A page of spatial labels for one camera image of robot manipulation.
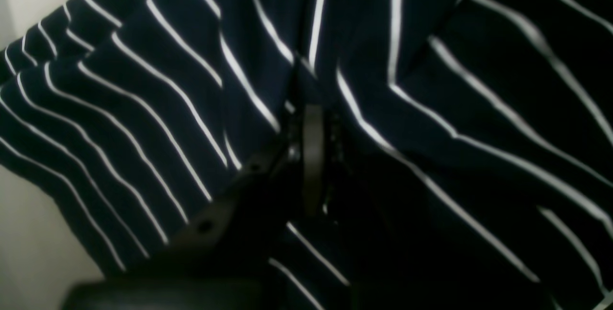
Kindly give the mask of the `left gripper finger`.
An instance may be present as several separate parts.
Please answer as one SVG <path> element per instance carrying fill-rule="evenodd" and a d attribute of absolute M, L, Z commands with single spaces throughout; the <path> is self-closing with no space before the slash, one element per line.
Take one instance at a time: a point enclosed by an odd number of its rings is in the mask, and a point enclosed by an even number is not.
<path fill-rule="evenodd" d="M 285 137 L 256 153 L 226 193 L 167 247 L 125 275 L 79 284 L 64 310 L 262 310 L 267 260 L 287 222 L 318 213 L 326 157 L 324 110 L 307 105 Z"/>

